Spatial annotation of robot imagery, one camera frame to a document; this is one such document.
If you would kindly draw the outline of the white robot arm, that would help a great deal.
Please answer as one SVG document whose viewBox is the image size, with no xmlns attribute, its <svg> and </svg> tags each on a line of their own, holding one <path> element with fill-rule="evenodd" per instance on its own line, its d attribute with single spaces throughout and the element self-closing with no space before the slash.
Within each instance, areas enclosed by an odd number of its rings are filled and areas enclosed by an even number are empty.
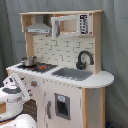
<svg viewBox="0 0 128 128">
<path fill-rule="evenodd" d="M 38 128 L 29 114 L 23 114 L 23 103 L 30 96 L 18 74 L 11 74 L 3 84 L 0 88 L 0 104 L 6 105 L 6 111 L 0 114 L 0 128 Z"/>
</svg>

